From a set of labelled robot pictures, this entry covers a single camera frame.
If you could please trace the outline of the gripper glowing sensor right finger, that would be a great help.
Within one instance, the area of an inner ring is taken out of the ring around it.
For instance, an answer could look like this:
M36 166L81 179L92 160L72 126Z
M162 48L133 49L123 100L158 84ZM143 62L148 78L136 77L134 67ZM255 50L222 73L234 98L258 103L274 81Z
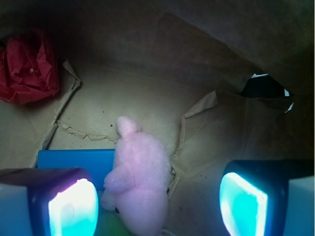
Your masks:
M313 236L313 160L234 160L220 181L220 212L231 236Z

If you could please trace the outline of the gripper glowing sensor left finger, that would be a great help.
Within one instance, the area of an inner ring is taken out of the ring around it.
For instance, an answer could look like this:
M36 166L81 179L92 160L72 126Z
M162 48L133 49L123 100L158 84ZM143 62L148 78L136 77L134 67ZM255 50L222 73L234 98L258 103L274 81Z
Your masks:
M82 168L2 169L2 236L92 236L98 196Z

